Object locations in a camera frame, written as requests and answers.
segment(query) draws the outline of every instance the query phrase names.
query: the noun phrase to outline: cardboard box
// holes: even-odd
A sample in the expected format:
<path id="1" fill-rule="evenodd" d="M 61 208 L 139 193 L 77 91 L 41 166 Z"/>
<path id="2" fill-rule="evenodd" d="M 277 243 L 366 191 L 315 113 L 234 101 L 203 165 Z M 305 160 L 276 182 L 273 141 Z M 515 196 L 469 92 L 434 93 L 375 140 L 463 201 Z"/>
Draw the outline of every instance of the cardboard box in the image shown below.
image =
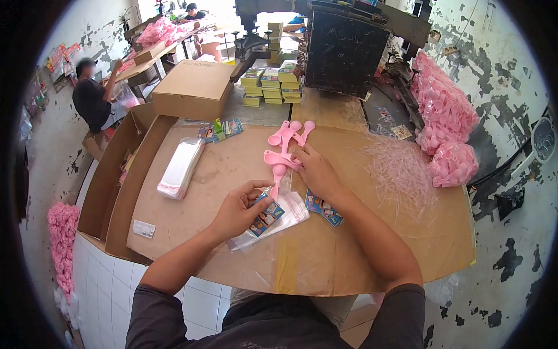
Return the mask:
<path id="1" fill-rule="evenodd" d="M 99 133 L 94 135 L 91 131 L 88 131 L 85 137 L 83 138 L 83 142 L 81 142 L 83 148 L 87 150 L 95 160 L 101 161 L 101 157 L 103 156 L 102 145 L 103 145 L 103 134 Z"/>
<path id="2" fill-rule="evenodd" d="M 204 121 L 221 117 L 234 69 L 225 63 L 180 61 L 151 93 L 156 113 Z"/>
<path id="3" fill-rule="evenodd" d="M 155 58 L 159 53 L 161 53 L 164 49 L 165 49 L 165 43 L 159 41 L 158 43 L 153 44 L 147 48 L 144 48 L 140 52 L 136 53 L 136 56 L 134 57 L 134 62 L 136 62 L 136 65 L 139 65 L 147 61 L 150 61 L 153 58 Z"/>
<path id="4" fill-rule="evenodd" d="M 107 239 L 112 211 L 122 190 L 118 190 L 120 166 L 126 153 L 134 151 L 143 140 L 153 119 L 153 103 L 132 107 L 107 145 L 91 179 L 78 223 L 78 232 L 100 250 L 137 263 L 150 260 Z"/>
<path id="5" fill-rule="evenodd" d="M 254 178 L 272 179 L 261 154 L 269 149 L 267 139 L 277 128 L 245 126 L 239 135 L 206 145 L 183 200 L 161 196 L 156 185 L 176 145 L 183 137 L 196 137 L 199 129 L 174 126 L 176 121 L 176 117 L 158 116 L 143 139 L 114 206 L 107 246 L 110 241 L 121 250 L 156 259 L 207 227 L 229 191 Z M 370 159 L 355 151 L 373 145 L 375 139 L 362 132 L 318 126 L 309 142 L 330 160 L 341 180 L 400 234 L 417 257 L 425 282 L 473 263 L 474 222 L 464 189 L 436 189 L 437 203 L 420 219 L 416 213 L 397 214 L 394 200 L 380 200 L 370 190 L 378 185 L 365 170 Z M 416 144 L 408 146 L 421 154 Z M 296 173 L 292 190 L 305 198 L 306 185 Z M 219 246 L 197 276 L 268 293 L 341 296 L 383 290 L 349 225 L 333 228 L 320 215 L 310 214 L 307 221 L 262 239 L 248 254 Z M 153 238 L 133 232 L 135 219 L 156 226 Z"/>

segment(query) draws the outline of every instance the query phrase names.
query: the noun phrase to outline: hand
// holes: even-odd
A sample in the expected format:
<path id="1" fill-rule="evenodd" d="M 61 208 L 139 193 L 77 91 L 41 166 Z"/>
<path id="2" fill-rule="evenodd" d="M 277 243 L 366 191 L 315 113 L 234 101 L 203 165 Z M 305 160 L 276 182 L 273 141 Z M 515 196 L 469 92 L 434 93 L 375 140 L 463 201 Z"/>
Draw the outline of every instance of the hand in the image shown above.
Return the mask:
<path id="1" fill-rule="evenodd" d="M 274 185 L 270 180 L 251 180 L 228 193 L 208 231 L 215 234 L 220 241 L 242 234 L 256 216 L 273 202 L 273 198 L 267 197 L 254 204 L 262 194 L 262 191 L 256 188 Z"/>
<path id="2" fill-rule="evenodd" d="M 114 69 L 115 71 L 118 71 L 118 69 L 122 68 L 122 65 L 124 64 L 124 62 L 122 62 L 121 59 L 117 60 L 116 63 L 114 63 Z"/>
<path id="3" fill-rule="evenodd" d="M 308 188 L 327 203 L 333 204 L 335 197 L 344 190 L 345 186 L 331 163 L 309 144 L 297 148 L 291 158 L 302 161 L 299 174 Z"/>

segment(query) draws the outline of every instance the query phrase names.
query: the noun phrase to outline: pink plastic spoon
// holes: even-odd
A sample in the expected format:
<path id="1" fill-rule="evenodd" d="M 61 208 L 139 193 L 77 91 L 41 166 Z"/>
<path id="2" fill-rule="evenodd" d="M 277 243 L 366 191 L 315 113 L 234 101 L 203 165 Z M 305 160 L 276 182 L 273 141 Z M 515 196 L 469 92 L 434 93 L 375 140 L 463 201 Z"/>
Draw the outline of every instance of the pink plastic spoon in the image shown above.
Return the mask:
<path id="1" fill-rule="evenodd" d="M 271 171 L 273 172 L 273 182 L 275 183 L 275 187 L 271 188 L 270 195 L 274 200 L 277 200 L 277 197 L 279 196 L 279 183 L 281 182 L 283 176 L 287 173 L 287 166 L 277 164 L 273 166 Z"/>
<path id="2" fill-rule="evenodd" d="M 277 130 L 277 132 L 275 132 L 274 134 L 272 134 L 268 139 L 267 142 L 270 145 L 273 146 L 280 146 L 281 145 L 281 130 L 283 130 L 284 128 L 288 127 L 288 120 L 283 121 L 283 124 L 281 124 L 281 127 L 279 128 L 279 130 Z"/>
<path id="3" fill-rule="evenodd" d="M 302 124 L 300 123 L 300 121 L 294 120 L 293 122 L 291 122 L 291 125 L 289 127 L 296 132 L 302 128 Z"/>
<path id="4" fill-rule="evenodd" d="M 304 133 L 302 134 L 301 137 L 305 144 L 306 144 L 306 138 L 308 137 L 308 134 L 310 133 L 310 131 L 312 131 L 315 128 L 316 128 L 316 124 L 312 120 L 308 120 L 304 123 Z"/>
<path id="5" fill-rule="evenodd" d="M 285 159 L 283 156 L 281 156 L 281 154 L 271 150 L 266 150 L 263 152 L 263 162 L 270 166 L 277 164 L 285 165 L 292 168 L 294 171 L 298 171 L 301 166 L 300 164 L 295 164 L 291 160 Z"/>

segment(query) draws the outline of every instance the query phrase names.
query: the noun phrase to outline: yellow tape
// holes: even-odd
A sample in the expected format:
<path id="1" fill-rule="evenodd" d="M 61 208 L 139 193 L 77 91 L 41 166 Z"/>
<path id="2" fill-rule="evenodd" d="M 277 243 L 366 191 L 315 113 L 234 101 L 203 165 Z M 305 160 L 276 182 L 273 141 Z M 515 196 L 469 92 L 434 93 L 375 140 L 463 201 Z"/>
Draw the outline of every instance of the yellow tape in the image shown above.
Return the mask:
<path id="1" fill-rule="evenodd" d="M 296 289 L 296 266 L 299 260 L 299 244 L 287 234 L 279 238 L 275 267 L 275 293 L 294 294 Z"/>

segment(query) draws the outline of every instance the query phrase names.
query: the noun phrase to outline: gray t-shirt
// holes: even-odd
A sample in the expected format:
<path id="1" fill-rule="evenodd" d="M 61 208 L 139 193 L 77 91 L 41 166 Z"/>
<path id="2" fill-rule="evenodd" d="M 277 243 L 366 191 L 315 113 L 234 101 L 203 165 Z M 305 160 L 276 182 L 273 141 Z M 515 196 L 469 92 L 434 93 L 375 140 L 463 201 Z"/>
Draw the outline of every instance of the gray t-shirt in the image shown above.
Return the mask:
<path id="1" fill-rule="evenodd" d="M 425 295 L 422 287 L 392 289 L 361 348 L 422 348 Z M 134 293 L 126 348 L 346 348 L 337 328 L 308 297 L 266 294 L 230 308 L 223 331 L 187 339 L 180 301 L 148 286 Z"/>

